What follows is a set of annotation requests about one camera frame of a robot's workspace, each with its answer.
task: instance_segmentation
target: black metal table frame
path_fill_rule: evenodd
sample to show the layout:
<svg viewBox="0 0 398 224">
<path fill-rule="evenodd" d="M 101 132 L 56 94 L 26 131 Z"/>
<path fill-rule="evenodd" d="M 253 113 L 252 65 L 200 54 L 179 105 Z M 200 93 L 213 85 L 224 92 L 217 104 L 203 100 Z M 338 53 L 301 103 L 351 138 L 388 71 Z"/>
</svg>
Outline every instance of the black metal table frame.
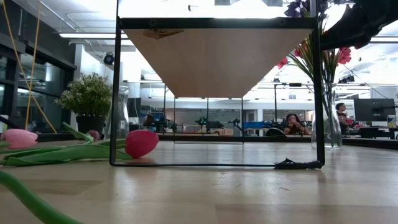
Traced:
<svg viewBox="0 0 398 224">
<path fill-rule="evenodd" d="M 120 18 L 119 5 L 116 5 L 116 39 L 114 50 L 114 76 L 111 117 L 111 142 L 109 163 L 112 166 L 165 167 L 165 166 L 223 166 L 223 167 L 274 167 L 274 164 L 136 164 L 116 162 L 116 131 L 118 119 L 118 94 L 121 57 L 121 33 L 123 29 L 312 29 L 313 87 L 315 95 L 315 116 L 317 135 L 317 161 L 325 164 L 325 140 L 323 133 L 322 80 L 320 30 L 318 26 L 318 0 L 311 0 L 311 15 L 308 18 L 278 17 L 273 19 L 215 19 L 215 18 Z"/>
</svg>

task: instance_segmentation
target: red flower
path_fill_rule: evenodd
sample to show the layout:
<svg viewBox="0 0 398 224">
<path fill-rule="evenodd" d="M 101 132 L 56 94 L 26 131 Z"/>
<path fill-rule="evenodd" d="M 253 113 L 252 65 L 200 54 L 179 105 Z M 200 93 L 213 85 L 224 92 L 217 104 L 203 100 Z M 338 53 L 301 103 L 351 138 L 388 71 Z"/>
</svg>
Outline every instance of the red flower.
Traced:
<svg viewBox="0 0 398 224">
<path fill-rule="evenodd" d="M 303 55 L 301 54 L 300 49 L 296 48 L 294 49 L 294 56 L 296 57 L 302 57 Z"/>
<path fill-rule="evenodd" d="M 351 49 L 348 47 L 343 47 L 340 49 L 340 57 L 338 63 L 345 65 L 351 61 Z"/>
<path fill-rule="evenodd" d="M 283 66 L 287 65 L 287 58 L 283 58 L 279 63 L 278 63 L 278 68 L 281 69 Z"/>
</svg>

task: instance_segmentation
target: glass vase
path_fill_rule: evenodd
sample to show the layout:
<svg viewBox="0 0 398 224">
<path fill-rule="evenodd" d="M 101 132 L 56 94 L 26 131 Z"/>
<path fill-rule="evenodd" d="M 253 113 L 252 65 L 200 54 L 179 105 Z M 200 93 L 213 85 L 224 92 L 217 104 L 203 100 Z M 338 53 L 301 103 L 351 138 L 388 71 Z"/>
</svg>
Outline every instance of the glass vase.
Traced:
<svg viewBox="0 0 398 224">
<path fill-rule="evenodd" d="M 341 138 L 340 122 L 338 120 L 335 95 L 336 87 L 334 84 L 327 84 L 323 86 L 323 133 L 325 140 L 325 148 L 327 149 L 341 149 L 343 140 Z M 315 125 L 315 114 L 312 119 L 312 133 L 311 146 L 317 148 L 317 127 Z"/>
<path fill-rule="evenodd" d="M 127 100 L 129 98 L 129 88 L 126 86 L 119 86 L 118 95 L 118 123 L 116 137 L 118 139 L 125 139 L 129 134 L 129 115 L 127 113 Z M 109 109 L 108 117 L 105 122 L 105 134 L 104 139 L 111 138 L 111 117 L 112 117 L 112 106 Z"/>
</svg>

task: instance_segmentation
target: wooden table surface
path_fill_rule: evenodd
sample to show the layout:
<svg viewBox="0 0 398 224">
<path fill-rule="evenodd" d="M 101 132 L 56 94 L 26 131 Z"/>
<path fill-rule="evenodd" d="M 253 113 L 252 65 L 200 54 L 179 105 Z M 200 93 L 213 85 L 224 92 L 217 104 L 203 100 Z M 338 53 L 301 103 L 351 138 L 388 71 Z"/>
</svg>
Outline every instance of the wooden table surface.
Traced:
<svg viewBox="0 0 398 224">
<path fill-rule="evenodd" d="M 173 144 L 143 160 L 311 161 L 304 143 Z M 397 223 L 398 154 L 344 147 L 322 170 L 111 167 L 107 161 L 2 167 L 84 223 Z M 40 223 L 0 187 L 0 223 Z"/>
</svg>

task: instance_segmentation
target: yellow rope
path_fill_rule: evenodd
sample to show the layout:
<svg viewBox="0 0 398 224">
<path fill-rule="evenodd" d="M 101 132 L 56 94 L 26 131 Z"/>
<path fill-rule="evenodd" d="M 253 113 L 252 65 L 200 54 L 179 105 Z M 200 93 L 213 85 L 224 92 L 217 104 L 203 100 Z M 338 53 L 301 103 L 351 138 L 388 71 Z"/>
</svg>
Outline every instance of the yellow rope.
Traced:
<svg viewBox="0 0 398 224">
<path fill-rule="evenodd" d="M 22 68 L 21 61 L 19 60 L 18 52 L 17 52 L 16 45 L 15 45 L 15 42 L 14 42 L 14 38 L 13 38 L 12 32 L 11 32 L 11 26 L 10 26 L 10 21 L 9 21 L 8 15 L 7 15 L 7 8 L 6 8 L 6 2 L 5 2 L 5 1 L 3 1 L 3 3 L 2 3 L 2 8 L 3 8 L 3 10 L 4 10 L 4 16 L 6 17 L 6 22 L 7 22 L 7 26 L 8 26 L 8 32 L 9 32 L 9 34 L 10 34 L 12 46 L 14 47 L 14 52 L 15 52 L 15 55 L 16 55 L 16 58 L 17 58 L 17 62 L 18 62 L 19 68 L 20 68 L 20 70 L 21 70 L 21 72 L 22 72 L 22 74 L 23 74 L 23 76 L 24 76 L 25 83 L 26 83 L 26 85 L 27 85 L 27 87 L 28 87 L 28 89 L 29 89 L 29 97 L 30 97 L 30 95 L 31 95 L 31 93 L 32 93 L 32 87 L 31 87 L 31 86 L 28 84 L 28 82 L 27 82 L 24 69 Z M 33 98 L 33 100 L 35 101 L 35 103 L 36 103 L 36 105 L 37 105 L 37 108 L 38 108 L 39 111 L 42 113 L 42 115 L 43 115 L 44 119 L 46 120 L 46 122 L 50 125 L 50 127 L 52 128 L 52 130 L 54 131 L 54 133 L 57 133 L 57 131 L 56 131 L 55 128 L 52 126 L 52 124 L 51 124 L 51 122 L 49 121 L 49 119 L 47 119 L 46 115 L 44 114 L 43 110 L 41 109 L 41 107 L 40 107 L 39 103 L 37 102 L 36 98 L 34 97 L 34 95 L 32 95 L 32 98 Z"/>
<path fill-rule="evenodd" d="M 32 63 L 32 71 L 30 72 L 30 83 L 29 83 L 29 89 L 32 89 L 32 81 L 33 81 L 33 74 L 35 70 L 35 60 L 36 60 L 36 50 L 37 50 L 37 39 L 39 36 L 39 27 L 40 27 L 40 15 L 41 15 L 41 7 L 42 4 L 39 1 L 39 9 L 38 9 L 38 15 L 37 15 L 37 27 L 36 27 L 36 37 L 35 37 L 35 48 L 33 50 L 33 63 Z M 26 121 L 25 121 L 25 130 L 27 130 L 27 126 L 29 123 L 29 110 L 30 110 L 30 98 L 33 95 L 32 91 L 29 90 L 29 99 L 27 100 L 27 110 L 26 110 Z"/>
</svg>

